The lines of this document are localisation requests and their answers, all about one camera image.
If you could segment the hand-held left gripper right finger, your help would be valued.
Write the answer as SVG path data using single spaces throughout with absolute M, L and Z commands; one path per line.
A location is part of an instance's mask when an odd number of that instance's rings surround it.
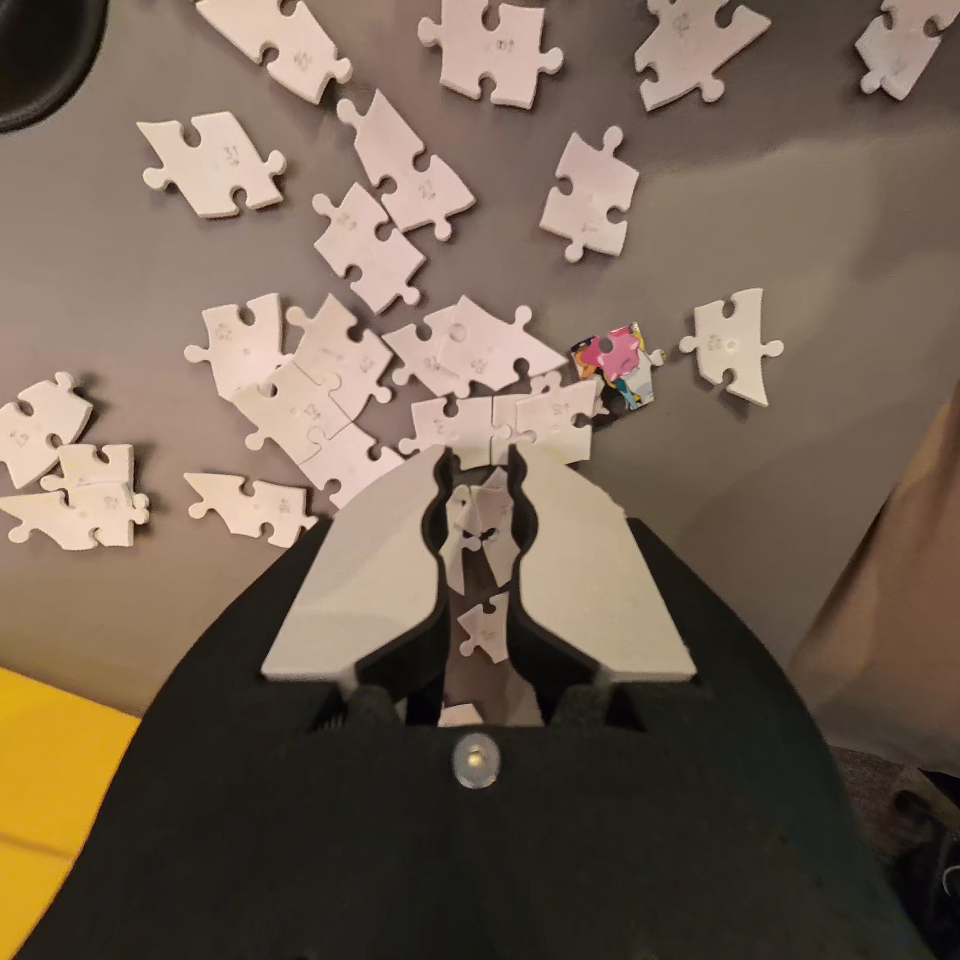
M 680 684 L 697 668 L 625 510 L 533 443 L 508 454 L 507 642 L 540 706 L 573 687 Z

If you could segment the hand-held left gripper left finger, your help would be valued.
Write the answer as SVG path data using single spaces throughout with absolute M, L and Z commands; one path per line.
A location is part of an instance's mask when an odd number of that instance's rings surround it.
M 294 547 L 261 580 L 275 621 L 261 662 L 272 688 L 362 687 L 391 702 L 439 701 L 450 654 L 441 548 L 449 533 L 452 452 L 415 454 L 340 510 L 311 555 Z

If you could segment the single white puzzle piece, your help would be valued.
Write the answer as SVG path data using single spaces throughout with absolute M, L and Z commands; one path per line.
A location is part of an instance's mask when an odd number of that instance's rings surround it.
M 520 553 L 512 535 L 514 501 L 505 466 L 498 465 L 478 486 L 456 486 L 446 503 L 447 537 L 440 548 L 451 591 L 465 595 L 463 554 L 482 549 L 498 587 L 511 580 Z

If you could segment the white puzzle pieces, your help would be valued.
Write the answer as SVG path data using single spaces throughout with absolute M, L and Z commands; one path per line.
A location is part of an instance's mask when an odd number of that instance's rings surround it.
M 880 2 L 108 2 L 2 134 L 2 664 L 143 700 L 282 555 L 185 474 L 336 514 L 639 323 L 582 475 L 787 663 L 958 380 L 958 22 Z

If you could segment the pink and blue puzzle piece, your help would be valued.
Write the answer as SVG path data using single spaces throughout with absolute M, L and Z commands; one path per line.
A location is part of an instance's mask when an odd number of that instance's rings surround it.
M 601 380 L 636 411 L 655 400 L 653 370 L 666 363 L 663 349 L 649 351 L 640 324 L 609 330 L 604 338 L 592 336 L 575 342 L 569 354 L 581 380 Z

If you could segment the black round puzzle stand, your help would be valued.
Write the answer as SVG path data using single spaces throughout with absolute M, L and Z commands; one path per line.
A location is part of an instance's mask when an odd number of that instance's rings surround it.
M 90 74 L 107 27 L 108 1 L 1 3 L 1 133 L 54 114 Z

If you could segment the person's beige trousers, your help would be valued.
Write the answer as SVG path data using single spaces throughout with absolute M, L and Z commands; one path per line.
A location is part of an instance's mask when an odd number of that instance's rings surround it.
M 788 676 L 830 744 L 958 777 L 958 386 Z

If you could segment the yellow plastic bin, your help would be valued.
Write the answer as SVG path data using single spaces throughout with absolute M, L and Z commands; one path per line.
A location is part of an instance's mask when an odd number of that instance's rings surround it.
M 1 957 L 13 958 L 84 846 L 139 719 L 1 670 Z

